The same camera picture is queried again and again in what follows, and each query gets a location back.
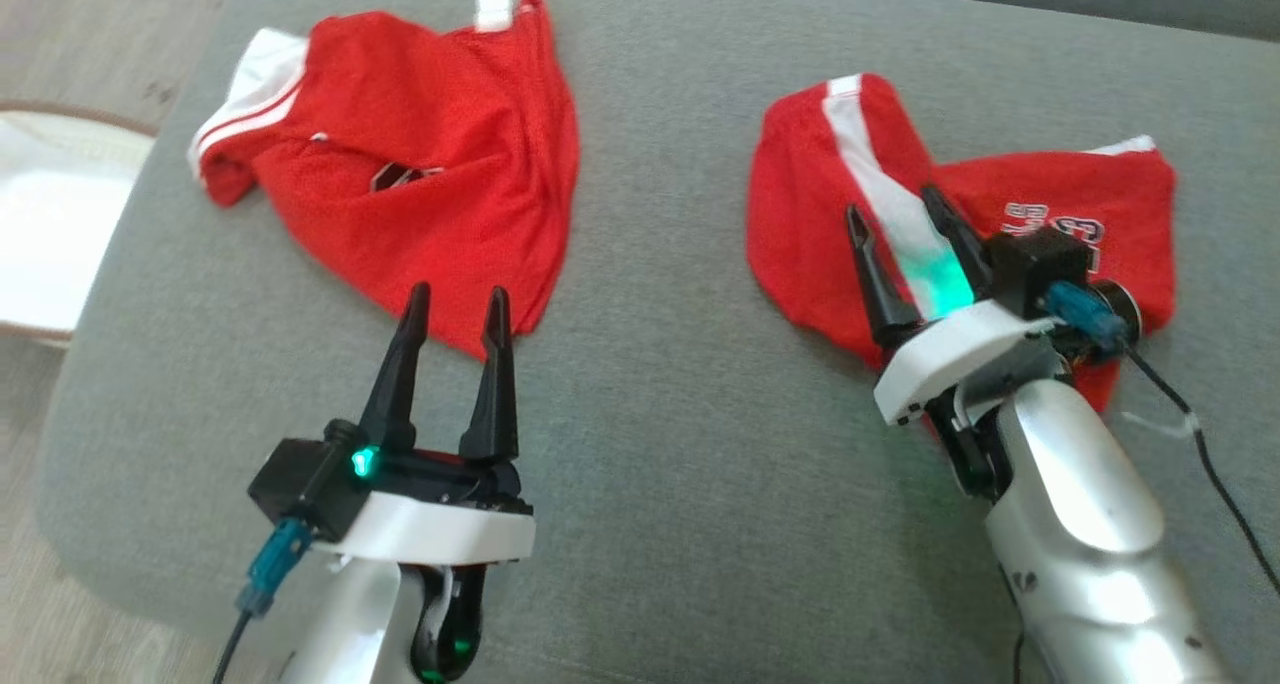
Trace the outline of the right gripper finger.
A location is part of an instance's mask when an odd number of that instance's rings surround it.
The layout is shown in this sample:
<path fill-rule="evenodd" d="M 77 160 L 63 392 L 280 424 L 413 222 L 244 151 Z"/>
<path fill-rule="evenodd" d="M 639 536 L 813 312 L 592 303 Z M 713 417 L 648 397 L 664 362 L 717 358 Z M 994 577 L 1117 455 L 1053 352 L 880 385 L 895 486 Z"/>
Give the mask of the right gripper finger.
<path fill-rule="evenodd" d="M 847 208 L 845 216 L 872 341 L 882 354 L 895 354 L 925 327 L 924 320 L 881 261 L 872 227 L 855 206 Z"/>
<path fill-rule="evenodd" d="M 986 243 L 936 186 L 922 188 L 922 202 L 933 227 L 950 242 L 974 300 L 988 298 L 993 275 Z"/>

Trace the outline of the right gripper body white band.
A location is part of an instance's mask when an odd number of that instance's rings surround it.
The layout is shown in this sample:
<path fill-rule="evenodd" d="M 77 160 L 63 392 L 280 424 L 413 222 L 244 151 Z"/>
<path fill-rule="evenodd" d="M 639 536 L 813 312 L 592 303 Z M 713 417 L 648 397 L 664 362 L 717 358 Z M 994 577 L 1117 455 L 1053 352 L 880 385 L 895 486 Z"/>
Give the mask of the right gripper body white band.
<path fill-rule="evenodd" d="M 1112 359 L 1142 334 L 1142 311 L 1120 284 L 1055 282 L 1030 318 L 986 300 L 934 322 L 893 354 L 874 401 L 886 423 L 902 427 L 954 395 L 945 418 L 970 427 L 1027 383 L 1074 384 L 1083 362 Z"/>

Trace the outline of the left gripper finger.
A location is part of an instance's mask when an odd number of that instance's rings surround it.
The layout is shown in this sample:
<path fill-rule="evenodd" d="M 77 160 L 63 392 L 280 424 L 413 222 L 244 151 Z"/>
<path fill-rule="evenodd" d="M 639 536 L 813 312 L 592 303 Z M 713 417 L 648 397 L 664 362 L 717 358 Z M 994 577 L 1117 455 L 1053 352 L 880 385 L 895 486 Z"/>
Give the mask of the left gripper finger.
<path fill-rule="evenodd" d="M 367 443 L 389 452 L 410 452 L 416 444 L 411 420 L 419 355 L 428 339 L 430 286 L 416 283 L 388 346 L 358 420 Z"/>
<path fill-rule="evenodd" d="M 485 362 L 458 455 L 472 462 L 504 462 L 518 457 L 518 409 L 509 295 L 502 286 L 492 291 L 481 342 Z"/>

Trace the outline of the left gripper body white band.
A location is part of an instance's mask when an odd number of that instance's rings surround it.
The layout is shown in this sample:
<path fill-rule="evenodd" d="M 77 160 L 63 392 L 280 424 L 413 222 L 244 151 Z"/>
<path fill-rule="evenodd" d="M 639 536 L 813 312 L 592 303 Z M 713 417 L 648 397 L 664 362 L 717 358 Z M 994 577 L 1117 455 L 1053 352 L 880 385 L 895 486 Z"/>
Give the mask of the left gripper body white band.
<path fill-rule="evenodd" d="M 474 566 L 532 553 L 536 523 L 511 460 L 365 448 L 352 457 L 367 498 L 339 541 L 320 551 L 371 561 Z"/>

